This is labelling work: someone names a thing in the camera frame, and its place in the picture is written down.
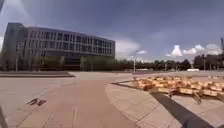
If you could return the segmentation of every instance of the blue sky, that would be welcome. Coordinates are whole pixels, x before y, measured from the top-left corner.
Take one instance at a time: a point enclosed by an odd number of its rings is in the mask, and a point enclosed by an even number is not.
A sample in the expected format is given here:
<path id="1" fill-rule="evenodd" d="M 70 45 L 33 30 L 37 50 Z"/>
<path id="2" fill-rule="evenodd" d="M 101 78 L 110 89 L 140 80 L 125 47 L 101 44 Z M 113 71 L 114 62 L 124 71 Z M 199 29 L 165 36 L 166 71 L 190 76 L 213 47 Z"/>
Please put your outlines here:
<path id="1" fill-rule="evenodd" d="M 220 52 L 223 0 L 5 0 L 0 40 L 8 22 L 106 37 L 118 58 L 191 59 Z"/>

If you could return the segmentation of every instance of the stone pavement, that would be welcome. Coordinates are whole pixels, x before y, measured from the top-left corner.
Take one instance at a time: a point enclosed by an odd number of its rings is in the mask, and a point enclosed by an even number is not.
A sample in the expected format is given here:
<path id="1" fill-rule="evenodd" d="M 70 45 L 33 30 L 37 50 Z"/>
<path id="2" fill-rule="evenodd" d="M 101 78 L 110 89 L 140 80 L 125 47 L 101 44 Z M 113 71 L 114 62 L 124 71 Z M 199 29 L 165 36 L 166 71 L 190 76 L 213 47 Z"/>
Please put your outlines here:
<path id="1" fill-rule="evenodd" d="M 7 117 L 14 128 L 134 128 L 137 127 L 108 100 L 105 85 L 111 80 L 78 81 L 39 99 L 41 106 L 25 104 Z"/>
<path id="2" fill-rule="evenodd" d="M 203 99 L 200 105 L 192 97 L 149 94 L 141 90 L 108 85 L 111 102 L 141 128 L 223 127 L 224 103 Z"/>

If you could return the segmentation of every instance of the modern building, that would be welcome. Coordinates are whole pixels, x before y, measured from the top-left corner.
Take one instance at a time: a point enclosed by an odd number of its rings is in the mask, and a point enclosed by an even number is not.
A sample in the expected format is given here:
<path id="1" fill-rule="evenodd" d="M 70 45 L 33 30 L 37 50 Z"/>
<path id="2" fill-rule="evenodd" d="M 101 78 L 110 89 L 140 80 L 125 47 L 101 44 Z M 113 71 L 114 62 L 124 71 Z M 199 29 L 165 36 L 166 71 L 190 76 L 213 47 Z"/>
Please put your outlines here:
<path id="1" fill-rule="evenodd" d="M 8 23 L 1 54 L 1 65 L 15 69 L 17 62 L 29 67 L 33 58 L 62 57 L 65 66 L 80 68 L 82 56 L 115 57 L 115 41 L 105 38 L 40 27 Z"/>
<path id="2" fill-rule="evenodd" d="M 4 4 L 4 1 L 5 0 L 0 0 L 0 13 L 1 13 L 1 10 L 2 10 L 3 4 Z"/>
<path id="3" fill-rule="evenodd" d="M 221 37 L 221 48 L 222 48 L 222 51 L 224 51 L 224 37 Z"/>

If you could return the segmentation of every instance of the window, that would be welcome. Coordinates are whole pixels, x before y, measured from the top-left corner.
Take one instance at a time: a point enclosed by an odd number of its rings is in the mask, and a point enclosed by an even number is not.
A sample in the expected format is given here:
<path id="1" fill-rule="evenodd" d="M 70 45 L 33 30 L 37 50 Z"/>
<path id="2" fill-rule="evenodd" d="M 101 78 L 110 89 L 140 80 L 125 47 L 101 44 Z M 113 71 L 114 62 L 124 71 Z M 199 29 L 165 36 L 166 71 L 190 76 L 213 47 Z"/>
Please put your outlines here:
<path id="1" fill-rule="evenodd" d="M 32 44 L 31 44 L 31 48 L 33 48 L 34 46 L 34 43 L 35 43 L 35 40 L 32 40 Z"/>
<path id="2" fill-rule="evenodd" d="M 36 32 L 34 31 L 34 35 L 33 35 L 33 38 L 36 38 Z"/>
<path id="3" fill-rule="evenodd" d="M 60 42 L 60 46 L 59 46 L 59 48 L 62 49 L 62 42 Z"/>
<path id="4" fill-rule="evenodd" d="M 87 43 L 87 37 L 82 37 L 82 43 L 86 44 Z"/>
<path id="5" fill-rule="evenodd" d="M 62 40 L 63 34 L 62 33 L 58 33 L 58 39 L 57 40 Z"/>
<path id="6" fill-rule="evenodd" d="M 27 50 L 27 57 L 30 56 L 30 50 Z"/>
<path id="7" fill-rule="evenodd" d="M 50 39 L 50 32 L 46 32 L 46 39 Z"/>
<path id="8" fill-rule="evenodd" d="M 69 50 L 71 50 L 71 51 L 74 50 L 74 44 L 70 44 Z"/>
<path id="9" fill-rule="evenodd" d="M 87 51 L 87 47 L 85 45 L 82 45 L 82 52 L 86 52 Z"/>
<path id="10" fill-rule="evenodd" d="M 51 39 L 53 39 L 53 32 L 51 32 Z"/>
<path id="11" fill-rule="evenodd" d="M 103 44 L 102 40 L 99 40 L 99 44 L 98 45 L 102 47 L 102 44 Z"/>
<path id="12" fill-rule="evenodd" d="M 69 41 L 69 34 L 64 34 L 64 41 Z"/>
<path id="13" fill-rule="evenodd" d="M 70 41 L 72 41 L 72 35 L 70 35 Z"/>
<path id="14" fill-rule="evenodd" d="M 76 51 L 79 51 L 79 45 L 78 44 L 76 44 Z"/>
<path id="15" fill-rule="evenodd" d="M 48 48 L 48 41 L 44 41 L 44 48 Z"/>
<path id="16" fill-rule="evenodd" d="M 31 40 L 29 41 L 29 45 L 28 46 L 29 46 L 29 48 L 31 48 Z"/>
<path id="17" fill-rule="evenodd" d="M 103 50 L 102 48 L 98 48 L 98 53 L 102 54 Z"/>
<path id="18" fill-rule="evenodd" d="M 41 48 L 41 43 L 42 43 L 42 41 L 39 41 L 39 48 Z"/>
<path id="19" fill-rule="evenodd" d="M 106 47 L 109 47 L 109 43 L 108 42 L 106 42 Z"/>
<path id="20" fill-rule="evenodd" d="M 36 40 L 36 48 L 38 48 L 38 40 Z"/>
<path id="21" fill-rule="evenodd" d="M 54 40 L 56 39 L 56 33 L 54 33 Z"/>
<path id="22" fill-rule="evenodd" d="M 92 52 L 92 47 L 88 46 L 88 52 Z"/>
<path id="23" fill-rule="evenodd" d="M 30 37 L 33 38 L 33 31 L 31 31 L 31 33 L 30 33 Z"/>
<path id="24" fill-rule="evenodd" d="M 41 39 L 44 38 L 44 32 L 41 32 Z"/>
<path id="25" fill-rule="evenodd" d="M 54 48 L 54 41 L 50 42 L 50 48 Z"/>
<path id="26" fill-rule="evenodd" d="M 97 45 L 97 39 L 94 39 L 94 45 Z"/>
<path id="27" fill-rule="evenodd" d="M 63 43 L 63 49 L 68 50 L 68 43 Z"/>
<path id="28" fill-rule="evenodd" d="M 75 35 L 73 35 L 73 42 L 75 42 Z"/>
<path id="29" fill-rule="evenodd" d="M 56 43 L 56 49 L 58 49 L 58 48 L 59 48 L 59 45 L 58 45 L 58 43 L 59 43 L 59 42 L 57 42 L 57 43 Z"/>
<path id="30" fill-rule="evenodd" d="M 77 36 L 76 42 L 81 43 L 81 36 Z"/>

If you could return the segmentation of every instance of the paving tile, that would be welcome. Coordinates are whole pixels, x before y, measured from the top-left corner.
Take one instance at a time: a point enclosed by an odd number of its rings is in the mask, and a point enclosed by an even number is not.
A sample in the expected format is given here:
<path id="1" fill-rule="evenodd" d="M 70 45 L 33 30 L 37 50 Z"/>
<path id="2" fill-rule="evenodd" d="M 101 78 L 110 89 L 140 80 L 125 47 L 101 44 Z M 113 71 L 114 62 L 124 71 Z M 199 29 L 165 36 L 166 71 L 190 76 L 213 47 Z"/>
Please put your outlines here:
<path id="1" fill-rule="evenodd" d="M 128 102 L 127 100 L 117 100 L 113 103 L 120 111 L 125 110 L 134 106 L 134 104 Z"/>
<path id="2" fill-rule="evenodd" d="M 7 117 L 6 121 L 10 127 L 18 126 L 29 114 L 30 112 L 16 111 Z"/>
<path id="3" fill-rule="evenodd" d="M 134 125 L 132 121 L 128 120 L 124 115 L 122 115 L 121 113 L 117 111 L 105 113 L 104 115 L 100 117 L 100 120 L 103 124 L 103 128 L 115 128 L 115 127 L 129 128 L 129 127 L 133 127 Z"/>
<path id="4" fill-rule="evenodd" d="M 45 127 L 50 127 L 52 125 L 60 127 L 72 127 L 73 123 L 73 109 L 69 104 L 61 104 L 58 106 L 58 111 L 55 111 L 51 115 L 50 120 L 46 123 Z"/>
<path id="5" fill-rule="evenodd" d="M 169 123 L 167 128 L 182 128 L 182 124 L 173 118 Z"/>
<path id="6" fill-rule="evenodd" d="M 158 104 L 151 102 L 151 100 L 146 100 L 136 106 L 124 110 L 123 112 L 139 120 L 151 113 L 156 106 L 158 106 Z"/>
<path id="7" fill-rule="evenodd" d="M 124 116 L 126 116 L 130 121 L 132 121 L 132 122 L 134 122 L 134 123 L 138 121 L 138 119 L 136 119 L 136 118 L 134 118 L 134 117 L 132 117 L 132 116 L 130 116 L 130 115 L 124 113 L 124 112 L 122 112 L 122 114 L 123 114 Z"/>
<path id="8" fill-rule="evenodd" d="M 36 109 L 38 106 L 35 105 L 29 105 L 26 104 L 24 106 L 22 106 L 21 108 L 19 108 L 20 111 L 27 111 L 27 112 L 32 112 L 34 109 Z"/>
<path id="9" fill-rule="evenodd" d="M 156 107 L 149 115 L 141 121 L 156 126 L 158 128 L 167 127 L 173 116 L 162 106 Z"/>
<path id="10" fill-rule="evenodd" d="M 19 127 L 41 128 L 48 121 L 49 116 L 49 114 L 44 113 L 32 113 L 19 125 Z"/>
<path id="11" fill-rule="evenodd" d="M 146 122 L 143 122 L 143 121 L 137 122 L 137 125 L 140 126 L 141 128 L 157 128 L 157 127 L 155 127 L 153 125 L 150 125 L 150 124 L 148 124 Z"/>
<path id="12" fill-rule="evenodd" d="M 211 124 L 213 127 L 221 126 L 224 123 L 224 118 L 221 118 L 214 111 L 204 112 L 202 114 L 199 114 L 199 117 L 201 117 L 207 123 Z"/>

